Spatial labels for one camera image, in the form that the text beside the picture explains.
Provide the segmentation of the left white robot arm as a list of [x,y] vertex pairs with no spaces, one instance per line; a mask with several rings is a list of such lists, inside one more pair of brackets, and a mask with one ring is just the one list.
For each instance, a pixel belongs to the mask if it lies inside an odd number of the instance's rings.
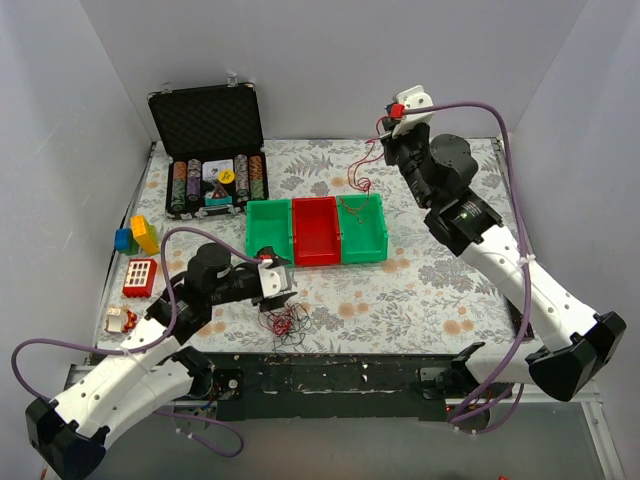
[[270,247],[237,265],[219,244],[199,247],[114,354],[72,387],[27,407],[32,447],[60,478],[85,479],[116,439],[166,403],[205,398],[214,366],[189,339],[217,305],[282,307],[294,294],[289,264]]

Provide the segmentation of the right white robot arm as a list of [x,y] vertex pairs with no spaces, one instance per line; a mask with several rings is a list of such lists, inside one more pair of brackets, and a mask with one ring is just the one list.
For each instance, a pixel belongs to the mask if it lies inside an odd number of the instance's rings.
[[401,135],[387,126],[381,143],[386,163],[398,168],[425,210],[431,235],[488,279],[541,342],[512,356],[485,347],[465,350],[453,368],[454,389],[471,398],[489,382],[526,383],[556,400],[571,400],[609,363],[625,321],[583,303],[521,252],[501,216],[470,187],[478,164],[466,140],[432,137],[429,125],[419,123]]

